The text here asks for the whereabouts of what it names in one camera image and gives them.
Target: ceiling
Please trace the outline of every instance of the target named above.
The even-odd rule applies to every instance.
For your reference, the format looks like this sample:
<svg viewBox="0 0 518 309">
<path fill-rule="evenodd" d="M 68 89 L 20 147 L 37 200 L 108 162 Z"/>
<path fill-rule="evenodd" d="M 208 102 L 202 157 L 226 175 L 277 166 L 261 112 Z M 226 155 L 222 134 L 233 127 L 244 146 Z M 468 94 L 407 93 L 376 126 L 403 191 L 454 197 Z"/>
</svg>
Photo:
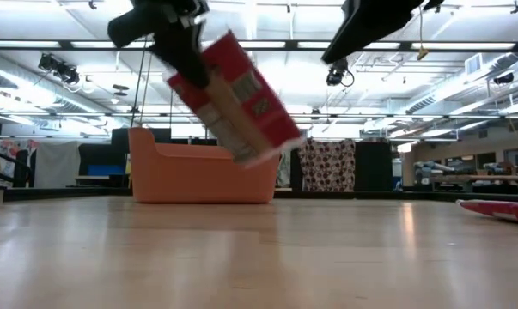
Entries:
<svg viewBox="0 0 518 309">
<path fill-rule="evenodd" d="M 246 40 L 329 40 L 343 20 L 340 10 L 342 2 L 210 1 L 211 12 L 207 15 L 203 40 L 217 39 L 229 29 L 238 39 Z M 94 3 L 97 9 L 91 9 L 87 0 L 2 0 L 0 39 L 109 40 L 107 23 L 130 9 L 129 0 L 96 0 Z M 423 22 L 421 16 L 416 14 L 405 28 L 385 40 L 419 41 L 422 36 L 425 41 L 514 42 L 518 41 L 518 13 L 510 14 L 514 8 L 512 0 L 446 0 L 439 13 L 425 13 Z M 0 58 L 29 73 L 41 75 L 43 72 L 37 68 L 41 54 L 41 51 L 0 51 Z M 80 89 L 81 85 L 65 89 L 54 76 L 44 77 L 44 80 L 56 85 L 55 94 L 70 92 L 72 103 L 78 101 L 84 106 L 96 104 L 104 108 L 101 112 L 128 112 L 136 100 L 140 111 L 170 111 L 171 90 L 163 80 L 173 71 L 148 53 L 122 51 L 118 55 L 114 51 L 55 51 L 53 54 L 77 65 L 82 79 L 88 77 L 94 85 L 94 91 L 88 94 Z M 406 106 L 410 100 L 459 74 L 465 68 L 465 60 L 474 53 L 430 53 L 418 61 L 416 53 L 358 52 L 349 57 L 350 71 L 355 77 L 355 83 L 349 88 L 326 85 L 328 66 L 320 61 L 320 56 L 320 51 L 251 53 L 259 71 L 289 112 L 310 113 L 312 108 L 320 108 L 325 113 L 350 114 L 399 113 L 400 107 Z M 518 67 L 514 68 L 514 72 L 518 85 Z M 117 104 L 111 102 L 116 91 L 112 88 L 113 84 L 130 88 L 126 91 L 128 95 L 120 98 Z M 449 114 L 494 92 L 510 88 L 510 85 L 493 84 L 488 90 L 486 85 L 487 82 L 476 82 L 458 93 L 451 93 L 444 100 L 429 106 L 429 114 Z M 173 95 L 173 104 L 174 112 L 189 112 L 176 95 Z M 144 118 L 143 121 L 160 123 L 166 122 L 166 119 Z M 366 118 L 352 118 L 329 126 L 336 130 L 344 124 L 355 124 L 355 129 L 359 130 L 366 121 Z M 178 117 L 174 122 L 195 124 L 198 120 Z M 385 128 L 397 130 L 399 126 L 392 122 Z"/>
</svg>

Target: white ceiling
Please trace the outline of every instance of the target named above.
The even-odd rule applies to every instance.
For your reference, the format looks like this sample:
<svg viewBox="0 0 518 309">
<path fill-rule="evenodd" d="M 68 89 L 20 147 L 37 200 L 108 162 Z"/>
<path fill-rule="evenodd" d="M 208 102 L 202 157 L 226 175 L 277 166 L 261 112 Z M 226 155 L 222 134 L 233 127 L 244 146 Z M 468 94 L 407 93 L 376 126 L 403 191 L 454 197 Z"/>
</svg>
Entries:
<svg viewBox="0 0 518 309">
<path fill-rule="evenodd" d="M 88 7 L 87 0 L 2 0 L 0 1 L 0 39 L 109 39 L 107 23 L 129 8 L 129 0 L 95 1 L 97 10 Z M 242 1 L 210 1 L 204 40 L 217 39 L 231 29 L 239 39 L 331 39 L 343 16 L 343 0 L 255 0 L 255 5 Z M 287 13 L 285 4 L 293 5 Z M 424 14 L 423 38 L 425 40 L 452 41 L 518 41 L 518 14 L 511 15 L 511 0 L 447 0 L 439 14 Z M 467 9 L 466 5 L 483 6 Z M 419 40 L 421 21 L 418 16 L 404 29 L 386 39 Z M 92 94 L 78 92 L 81 96 L 109 109 L 127 111 L 135 100 L 138 69 L 143 54 L 123 51 L 58 51 L 64 61 L 78 66 L 78 71 L 91 76 L 97 86 Z M 20 66 L 41 74 L 37 68 L 39 51 L 0 51 L 0 56 Z M 470 53 L 431 53 L 422 61 L 415 54 L 364 53 L 352 55 L 358 59 L 352 67 L 355 84 L 347 89 L 328 87 L 325 83 L 328 67 L 320 61 L 320 52 L 256 51 L 253 60 L 265 79 L 279 93 L 290 112 L 309 112 L 310 107 L 326 105 L 333 112 L 349 112 L 350 108 L 373 113 L 386 107 L 390 100 L 409 99 L 429 89 L 434 84 L 462 70 Z M 149 55 L 144 59 L 144 77 L 149 76 L 146 91 L 146 112 L 168 111 L 170 89 L 162 75 L 173 74 L 155 58 L 148 71 Z M 393 71 L 398 61 L 403 65 Z M 130 87 L 128 96 L 113 105 L 114 83 Z M 474 95 L 484 95 L 477 90 L 463 100 L 474 100 Z M 143 104 L 143 91 L 138 103 Z M 175 98 L 174 104 L 186 112 Z"/>
</svg>

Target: pink mat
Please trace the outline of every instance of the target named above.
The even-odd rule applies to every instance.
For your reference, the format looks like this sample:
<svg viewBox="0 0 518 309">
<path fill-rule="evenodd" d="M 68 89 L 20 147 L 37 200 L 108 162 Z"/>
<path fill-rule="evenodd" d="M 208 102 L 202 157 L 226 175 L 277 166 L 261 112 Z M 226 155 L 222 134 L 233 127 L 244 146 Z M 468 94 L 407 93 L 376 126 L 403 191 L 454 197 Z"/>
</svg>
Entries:
<svg viewBox="0 0 518 309">
<path fill-rule="evenodd" d="M 517 202 L 458 200 L 457 204 L 459 204 L 464 209 L 471 210 L 483 215 L 490 215 L 497 218 L 518 221 Z"/>
</svg>

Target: wooden floor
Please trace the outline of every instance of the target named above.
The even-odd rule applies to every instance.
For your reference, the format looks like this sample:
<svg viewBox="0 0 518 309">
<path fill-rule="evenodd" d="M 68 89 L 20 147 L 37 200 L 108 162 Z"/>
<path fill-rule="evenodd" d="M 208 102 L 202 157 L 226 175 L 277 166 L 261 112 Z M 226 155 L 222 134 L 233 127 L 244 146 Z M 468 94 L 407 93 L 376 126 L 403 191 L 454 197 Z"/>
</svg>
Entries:
<svg viewBox="0 0 518 309">
<path fill-rule="evenodd" d="M 0 309 L 518 308 L 518 225 L 452 203 L 0 208 Z"/>
</svg>

